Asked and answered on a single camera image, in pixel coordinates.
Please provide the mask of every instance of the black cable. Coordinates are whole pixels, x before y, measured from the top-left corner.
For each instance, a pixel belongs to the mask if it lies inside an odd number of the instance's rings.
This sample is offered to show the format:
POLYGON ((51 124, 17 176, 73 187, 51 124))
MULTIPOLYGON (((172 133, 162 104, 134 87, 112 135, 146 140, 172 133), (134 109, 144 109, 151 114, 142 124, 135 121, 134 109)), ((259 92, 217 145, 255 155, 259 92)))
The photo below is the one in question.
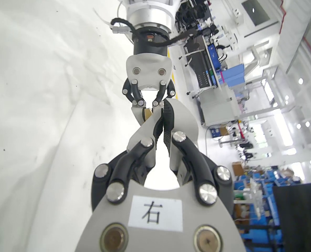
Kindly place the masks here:
POLYGON ((228 54, 225 55, 225 58, 223 60, 221 60, 219 63, 221 63, 222 61, 224 61, 226 58, 228 57, 228 54))
POLYGON ((130 29, 131 32, 133 34, 135 34, 135 36, 140 40, 143 41, 146 45, 149 45, 151 47, 165 47, 165 46, 170 46, 184 38, 188 38, 188 37, 192 37, 197 35, 198 30, 196 29, 189 29, 183 33, 181 33, 180 35, 178 35, 177 37, 174 37, 170 40, 164 41, 164 42, 151 42, 151 41, 147 41, 146 39, 144 39, 139 32, 135 29, 135 27, 127 20, 122 19, 122 18, 113 18, 111 20, 111 25, 115 25, 116 23, 123 23, 125 25, 127 25, 130 29))

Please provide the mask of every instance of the white label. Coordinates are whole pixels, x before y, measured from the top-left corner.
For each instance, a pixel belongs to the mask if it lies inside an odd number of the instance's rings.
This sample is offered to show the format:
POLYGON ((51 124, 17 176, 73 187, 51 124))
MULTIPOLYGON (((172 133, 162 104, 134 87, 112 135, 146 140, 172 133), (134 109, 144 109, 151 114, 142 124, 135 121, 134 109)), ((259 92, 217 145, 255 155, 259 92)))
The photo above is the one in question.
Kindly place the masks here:
POLYGON ((129 227, 182 232, 182 201, 134 195, 129 227))

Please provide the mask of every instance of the floor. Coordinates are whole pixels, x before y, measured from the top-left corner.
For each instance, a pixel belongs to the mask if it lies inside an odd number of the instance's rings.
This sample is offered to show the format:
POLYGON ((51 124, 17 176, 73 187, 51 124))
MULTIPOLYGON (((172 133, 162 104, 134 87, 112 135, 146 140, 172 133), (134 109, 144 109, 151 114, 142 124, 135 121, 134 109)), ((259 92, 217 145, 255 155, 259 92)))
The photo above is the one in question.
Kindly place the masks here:
MULTIPOLYGON (((133 47, 94 12, 111 20, 117 7, 0 0, 0 252, 74 251, 91 215, 94 168, 125 150, 139 127, 121 95, 133 47)), ((170 54, 180 66, 179 48, 170 54)), ((194 108, 181 68, 175 78, 179 100, 194 108)), ((233 161, 214 140, 207 147, 218 164, 233 161)), ((177 187, 165 153, 159 146, 147 187, 177 187)))

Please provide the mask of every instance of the robotic arm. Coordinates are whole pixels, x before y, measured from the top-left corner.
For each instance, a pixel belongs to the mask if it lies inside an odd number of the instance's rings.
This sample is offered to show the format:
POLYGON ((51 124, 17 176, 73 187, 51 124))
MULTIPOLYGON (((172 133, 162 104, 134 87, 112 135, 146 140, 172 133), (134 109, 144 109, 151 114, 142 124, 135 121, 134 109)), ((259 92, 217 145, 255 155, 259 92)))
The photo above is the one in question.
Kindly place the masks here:
POLYGON ((232 179, 197 148, 194 116, 175 96, 172 62, 167 46, 194 35, 174 39, 175 14, 181 0, 123 0, 133 34, 134 55, 126 62, 128 78, 122 93, 141 125, 126 151, 93 174, 93 214, 77 245, 77 252, 196 251, 244 252, 231 218, 232 179), (152 112, 141 90, 158 90, 152 112), (170 191, 144 188, 155 166, 156 145, 164 132, 170 168, 180 187, 170 191))

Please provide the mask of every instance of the metal bolt head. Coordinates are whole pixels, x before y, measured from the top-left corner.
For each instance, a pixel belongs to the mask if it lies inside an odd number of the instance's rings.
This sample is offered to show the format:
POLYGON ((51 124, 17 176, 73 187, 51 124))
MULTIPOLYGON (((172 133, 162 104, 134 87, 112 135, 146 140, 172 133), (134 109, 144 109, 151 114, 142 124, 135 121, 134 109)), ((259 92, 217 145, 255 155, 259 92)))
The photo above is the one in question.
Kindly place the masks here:
POLYGON ((219 166, 216 170, 218 177, 223 181, 229 181, 231 178, 231 173, 229 169, 224 166, 219 166))
POLYGON ((153 140, 151 138, 143 138, 140 142, 144 147, 151 147, 153 144, 153 140))
POLYGON ((217 200, 217 190, 211 184, 203 184, 199 187, 199 195, 203 202, 214 204, 217 200))
POLYGON ((100 246, 103 252, 123 252, 129 241, 128 232, 119 223, 107 226, 101 235, 100 246))
POLYGON ((138 75, 140 73, 140 68, 136 67, 132 70, 133 74, 138 75))
POLYGON ((220 252, 220 236, 214 228, 201 226, 195 233, 194 245, 198 252, 220 252))
POLYGON ((183 132, 177 131, 173 134, 173 139, 177 142, 183 142, 186 139, 186 135, 183 132))
POLYGON ((160 68, 160 69, 158 70, 158 74, 159 74, 160 76, 163 76, 163 75, 166 74, 166 70, 163 69, 163 68, 160 68))
POLYGON ((106 176, 106 174, 108 174, 108 171, 109 171, 109 167, 107 164, 100 164, 94 170, 94 175, 97 178, 104 178, 106 176))
POLYGON ((106 189, 106 198, 110 202, 117 202, 122 199, 125 192, 123 184, 119 182, 111 183, 106 189))

